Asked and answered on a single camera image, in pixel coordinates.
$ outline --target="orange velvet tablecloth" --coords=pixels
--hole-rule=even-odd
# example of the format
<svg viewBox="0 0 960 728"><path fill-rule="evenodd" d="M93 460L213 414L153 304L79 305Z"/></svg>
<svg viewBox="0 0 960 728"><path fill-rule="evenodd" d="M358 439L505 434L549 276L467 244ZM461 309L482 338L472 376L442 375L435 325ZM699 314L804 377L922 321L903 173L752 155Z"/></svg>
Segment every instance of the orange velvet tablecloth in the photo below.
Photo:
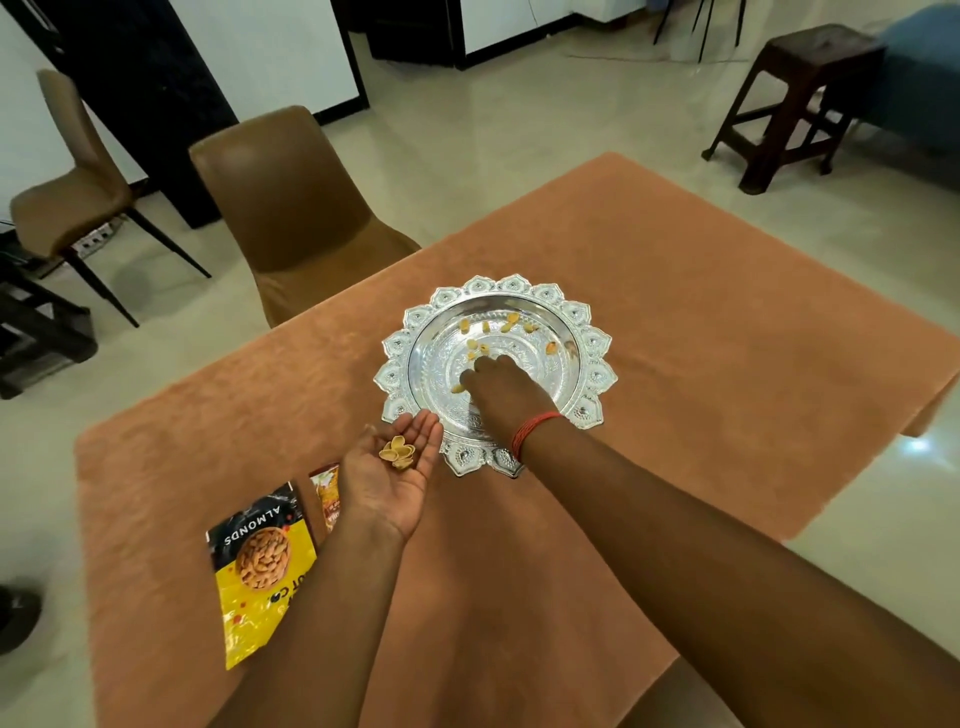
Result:
<svg viewBox="0 0 960 728"><path fill-rule="evenodd" d="M380 342L405 308L513 273L558 283L612 336L619 382L591 432L776 539L922 428L960 369L942 329L604 155L80 438L101 726L215 715L244 666L224 670L206 530L291 477L302 486L379 417ZM444 467L404 554L363 725L613 726L674 658L533 476ZM319 673L289 682L324 689ZM313 724L265 699L277 725Z"/></svg>

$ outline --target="snack packet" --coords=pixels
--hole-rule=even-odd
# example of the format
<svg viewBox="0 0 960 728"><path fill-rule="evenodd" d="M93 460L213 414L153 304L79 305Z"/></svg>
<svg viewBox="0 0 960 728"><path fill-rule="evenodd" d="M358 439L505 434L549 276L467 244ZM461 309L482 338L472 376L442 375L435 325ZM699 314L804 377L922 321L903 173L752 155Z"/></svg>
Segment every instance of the snack packet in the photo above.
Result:
<svg viewBox="0 0 960 728"><path fill-rule="evenodd" d="M317 489L317 497L324 507L324 521L326 532L333 530L337 518L340 516L340 491L337 489L337 480L340 465L328 465L310 474L310 482Z"/></svg>
<svg viewBox="0 0 960 728"><path fill-rule="evenodd" d="M273 636L317 552L293 483L211 528L206 542L231 669Z"/></svg>

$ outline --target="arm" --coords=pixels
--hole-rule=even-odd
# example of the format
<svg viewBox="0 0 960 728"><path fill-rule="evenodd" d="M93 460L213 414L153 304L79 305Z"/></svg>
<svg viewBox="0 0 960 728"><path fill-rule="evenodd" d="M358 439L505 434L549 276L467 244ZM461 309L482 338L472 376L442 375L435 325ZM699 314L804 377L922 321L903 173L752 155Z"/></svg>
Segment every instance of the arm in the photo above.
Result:
<svg viewBox="0 0 960 728"><path fill-rule="evenodd" d="M480 360L462 381L501 444L555 409L509 357ZM960 663L780 544L565 419L537 427L521 455L747 728L946 726L960 716Z"/></svg>
<svg viewBox="0 0 960 728"><path fill-rule="evenodd" d="M398 473L377 457L395 434L417 447L414 467ZM271 725L276 703L302 702L312 725L353 728L360 721L373 659L383 634L403 547L423 508L427 478L440 456L443 427L437 416L403 415L394 425L369 428L344 457L341 516L324 541L297 598L211 728ZM281 681L287 666L318 676L316 690L291 691Z"/></svg>

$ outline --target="tiled floor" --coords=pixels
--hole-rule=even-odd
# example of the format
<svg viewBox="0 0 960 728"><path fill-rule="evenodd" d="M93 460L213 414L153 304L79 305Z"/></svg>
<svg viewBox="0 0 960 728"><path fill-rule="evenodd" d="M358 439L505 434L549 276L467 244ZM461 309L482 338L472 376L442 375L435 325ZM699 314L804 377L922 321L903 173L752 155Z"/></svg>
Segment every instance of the tiled floor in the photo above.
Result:
<svg viewBox="0 0 960 728"><path fill-rule="evenodd" d="M874 30L926 4L754 0L734 50L736 3L721 0L703 65L690 62L699 49L699 34L688 30L696 3L675 12L656 48L649 22L616 34L577 29L465 73L372 61L361 38L372 110L327 131L377 214L423 245L615 150L960 333L955 160L862 129L832 176L799 164L783 170L767 194L748 197L736 189L742 164L732 153L722 148L713 162L700 159L763 40L827 21ZM777 93L770 83L756 97ZM141 329L70 271L48 281L93 309L101 350L0 403L0 583L34 583L47 595L36 633L0 659L3 725L93 722L73 440L266 330L223 224L191 231L158 196L139 207L214 279L128 224L92 265ZM958 443L960 396L925 440L894 443L793 544L956 654ZM637 724L732 724L689 668L674 670L648 694Z"/></svg>

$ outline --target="silver plate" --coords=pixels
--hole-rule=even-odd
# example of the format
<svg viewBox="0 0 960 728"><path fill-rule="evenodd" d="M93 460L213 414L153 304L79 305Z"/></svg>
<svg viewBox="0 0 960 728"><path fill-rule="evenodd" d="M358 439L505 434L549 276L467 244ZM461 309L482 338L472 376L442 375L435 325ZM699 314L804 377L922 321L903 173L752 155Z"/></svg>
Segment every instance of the silver plate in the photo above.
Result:
<svg viewBox="0 0 960 728"><path fill-rule="evenodd" d="M508 313L520 314L520 320L503 332ZM465 319L468 333L460 328ZM539 328L530 333L524 324ZM588 305L566 301L556 283L531 285L522 276L477 276L460 288L438 288L430 303L408 308L403 328L383 342L388 361L373 381L387 393L386 422L424 407L440 415L442 451L457 475L489 465L517 477L523 467L484 432L469 394L451 392L460 373L473 365L469 339L486 344L490 356L512 356L581 429L603 422L599 395L616 382L616 374L603 358L611 338L590 325ZM557 345L556 354L546 353L550 342Z"/></svg>

